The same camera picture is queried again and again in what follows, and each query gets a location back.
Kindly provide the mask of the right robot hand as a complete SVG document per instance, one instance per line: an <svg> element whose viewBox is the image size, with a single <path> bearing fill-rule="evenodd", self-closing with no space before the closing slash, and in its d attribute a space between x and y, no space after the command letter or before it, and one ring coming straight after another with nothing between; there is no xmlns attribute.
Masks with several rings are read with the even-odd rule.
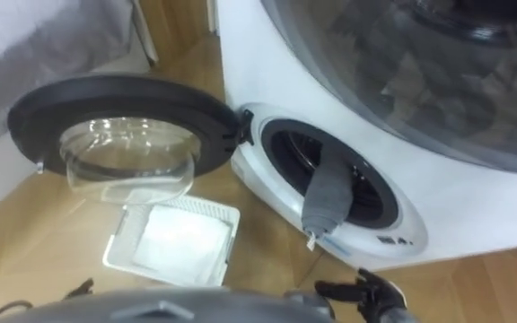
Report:
<svg viewBox="0 0 517 323"><path fill-rule="evenodd" d="M392 282L359 267L353 283L316 281L315 291L333 301L355 303L366 322L396 322L409 318L403 292Z"/></svg>

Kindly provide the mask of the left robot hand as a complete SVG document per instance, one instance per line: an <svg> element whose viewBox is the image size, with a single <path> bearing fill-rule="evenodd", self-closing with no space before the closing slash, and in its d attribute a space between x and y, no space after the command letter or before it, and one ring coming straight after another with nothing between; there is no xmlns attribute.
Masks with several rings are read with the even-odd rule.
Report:
<svg viewBox="0 0 517 323"><path fill-rule="evenodd" d="M81 283L78 287L74 288L72 291L68 292L64 297L65 300L72 299L78 296L85 296L93 294L94 281L92 278L86 279L83 283Z"/></svg>

